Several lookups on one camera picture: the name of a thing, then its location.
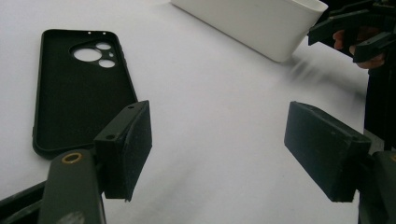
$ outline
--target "finger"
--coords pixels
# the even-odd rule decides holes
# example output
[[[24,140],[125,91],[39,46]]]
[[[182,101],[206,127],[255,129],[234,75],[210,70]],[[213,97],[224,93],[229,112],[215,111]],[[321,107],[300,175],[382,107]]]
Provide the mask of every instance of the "finger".
[[[349,47],[349,51],[351,54],[355,54],[356,46]],[[363,69],[372,69],[382,66],[385,63],[385,54],[379,54],[375,56],[373,59],[364,62],[364,63],[357,63],[358,67]]]
[[[342,49],[344,47],[344,33],[345,30],[340,30],[332,35],[332,38],[335,40],[334,41],[335,49]]]
[[[358,32],[358,41],[369,39],[379,33],[379,29],[375,27],[362,26]]]
[[[343,39],[343,38],[344,38],[344,33],[345,33],[345,32],[346,32],[345,30],[337,31],[337,32],[335,32],[335,33],[332,35],[332,38],[333,38],[333,39]]]

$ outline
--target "white surface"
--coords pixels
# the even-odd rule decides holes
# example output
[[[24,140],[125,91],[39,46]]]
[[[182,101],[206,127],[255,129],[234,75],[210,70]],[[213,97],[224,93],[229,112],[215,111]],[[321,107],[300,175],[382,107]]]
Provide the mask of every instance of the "white surface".
[[[107,223],[357,223],[358,200],[331,203],[283,145],[289,102],[362,131],[365,71],[306,39],[285,63],[167,0],[0,1],[0,199],[47,177],[32,149],[40,36],[118,35],[153,148],[131,203],[105,200]]]
[[[276,62],[285,62],[327,5],[319,0],[171,0]]]

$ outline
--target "white plastic box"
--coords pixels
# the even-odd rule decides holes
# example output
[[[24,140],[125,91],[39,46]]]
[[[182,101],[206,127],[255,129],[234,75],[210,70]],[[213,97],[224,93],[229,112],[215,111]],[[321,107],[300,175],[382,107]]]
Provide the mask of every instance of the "white plastic box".
[[[171,0],[276,62],[286,61],[327,9],[319,0]]]

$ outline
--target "black bracket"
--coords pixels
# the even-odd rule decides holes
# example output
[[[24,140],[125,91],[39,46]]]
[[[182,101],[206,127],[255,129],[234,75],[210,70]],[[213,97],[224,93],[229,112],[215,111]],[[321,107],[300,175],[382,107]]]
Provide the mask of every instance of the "black bracket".
[[[0,223],[106,223],[102,192],[131,201],[151,144],[149,101],[126,106],[95,148],[56,157],[46,182],[1,201]]]

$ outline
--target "phone case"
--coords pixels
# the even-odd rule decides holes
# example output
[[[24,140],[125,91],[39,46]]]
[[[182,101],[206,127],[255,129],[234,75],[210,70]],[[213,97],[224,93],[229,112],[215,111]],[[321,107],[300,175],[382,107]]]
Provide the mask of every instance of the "phone case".
[[[99,57],[82,60],[84,50]],[[127,105],[134,87],[117,36],[108,31],[48,30],[41,39],[33,147],[47,159],[93,139]]]

